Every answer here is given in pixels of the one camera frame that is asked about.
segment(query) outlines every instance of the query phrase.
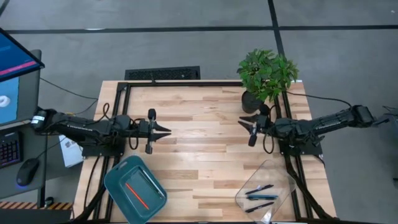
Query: floor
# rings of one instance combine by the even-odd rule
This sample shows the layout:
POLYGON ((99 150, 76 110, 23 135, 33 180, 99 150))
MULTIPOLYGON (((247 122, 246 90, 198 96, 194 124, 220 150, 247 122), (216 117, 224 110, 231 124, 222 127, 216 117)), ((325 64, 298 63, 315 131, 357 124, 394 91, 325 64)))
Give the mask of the floor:
MULTIPOLYGON (((282 27, 279 46, 270 29, 237 30, 275 25, 268 2, 10 0, 0 16, 0 27, 11 30, 28 49, 43 51, 43 78, 86 96, 98 96, 103 80, 121 80, 124 71, 132 68, 199 65, 202 79, 238 78, 238 62, 246 52, 283 47, 286 56, 298 64, 308 94, 366 105, 375 116, 386 112, 382 105, 398 106, 398 30, 391 29, 398 27, 358 27, 398 25, 397 1, 274 1, 277 22, 282 27), (133 29, 198 26, 235 28, 191 32, 133 29), (294 30, 292 26, 307 30, 294 30), (101 33, 87 30, 101 28, 109 29, 101 33)), ((345 107, 308 100, 313 117, 345 107)), ((91 101, 41 83, 39 103, 43 108, 79 112, 91 101)), ((90 118, 93 113, 91 109, 83 116, 90 118)), ((398 177, 396 134, 385 124, 326 135, 322 142, 326 172, 341 219, 378 223, 398 220, 398 189, 392 180, 398 177)), ((49 180, 47 195, 72 202, 79 168, 49 180)), ((35 194, 5 200, 34 201, 35 194)))

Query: computer monitor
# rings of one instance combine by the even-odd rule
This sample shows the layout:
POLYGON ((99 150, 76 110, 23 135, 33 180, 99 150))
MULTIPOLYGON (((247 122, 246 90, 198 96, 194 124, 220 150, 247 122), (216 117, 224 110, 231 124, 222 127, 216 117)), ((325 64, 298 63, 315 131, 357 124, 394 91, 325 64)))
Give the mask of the computer monitor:
POLYGON ((0 28, 0 82, 41 68, 43 62, 0 28))

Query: teal plastic container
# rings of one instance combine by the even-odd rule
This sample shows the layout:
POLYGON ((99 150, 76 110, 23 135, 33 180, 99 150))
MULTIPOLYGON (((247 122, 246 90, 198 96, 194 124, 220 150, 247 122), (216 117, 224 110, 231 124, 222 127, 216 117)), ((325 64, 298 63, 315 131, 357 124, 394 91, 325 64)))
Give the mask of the teal plastic container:
POLYGON ((138 156, 113 167, 104 183, 130 224, 146 223, 167 201, 166 191, 138 156))

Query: computer mouse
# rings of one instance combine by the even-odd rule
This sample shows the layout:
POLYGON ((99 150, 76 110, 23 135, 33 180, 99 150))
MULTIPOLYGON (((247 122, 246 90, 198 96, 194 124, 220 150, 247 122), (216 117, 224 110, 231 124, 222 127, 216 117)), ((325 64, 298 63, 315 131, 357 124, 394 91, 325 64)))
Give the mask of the computer mouse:
POLYGON ((19 168, 17 174, 17 184, 20 186, 26 186, 30 184, 35 176, 39 164, 40 161, 38 159, 26 160, 21 168, 19 168))

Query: wooden tabletop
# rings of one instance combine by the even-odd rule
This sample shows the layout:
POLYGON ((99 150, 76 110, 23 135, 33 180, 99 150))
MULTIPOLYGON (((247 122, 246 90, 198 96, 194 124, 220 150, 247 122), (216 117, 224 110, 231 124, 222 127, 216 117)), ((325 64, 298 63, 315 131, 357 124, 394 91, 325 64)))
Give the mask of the wooden tabletop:
MULTIPOLYGON (((102 116, 105 103, 113 108, 117 84, 117 81, 103 82, 95 119, 102 116)), ((292 84, 290 91, 304 93, 303 83, 292 84)), ((259 136, 255 147, 248 146, 249 134, 237 123, 239 116, 247 116, 241 108, 243 92, 244 88, 235 86, 132 88, 128 115, 133 119, 146 118, 148 109, 155 108, 158 123, 172 130, 172 135, 154 144, 152 155, 144 152, 145 144, 142 143, 135 151, 126 146, 122 158, 134 154, 140 156, 167 191, 166 206, 152 222, 252 221, 236 204, 236 193, 265 160, 273 160, 284 167, 284 159, 279 154, 277 141, 271 155, 266 154, 262 148, 262 136, 259 136)), ((122 110, 123 99, 124 93, 119 111, 122 110)), ((289 101, 294 119, 311 119, 306 97, 289 95, 289 101)), ((271 138, 267 138, 266 146, 271 148, 271 138)), ((88 178, 95 159, 90 157, 83 163, 74 204, 76 215, 83 211, 88 178)), ((335 215, 323 165, 313 156, 302 156, 302 160, 309 191, 326 212, 335 215)), ((98 189, 102 162, 101 158, 94 171, 88 202, 98 189)), ((304 217, 305 209, 300 192, 298 196, 304 217)), ((104 218, 107 199, 106 192, 100 218, 104 218)), ((278 209, 273 220, 294 220, 290 196, 278 209)), ((115 203, 111 221, 126 221, 115 203)))

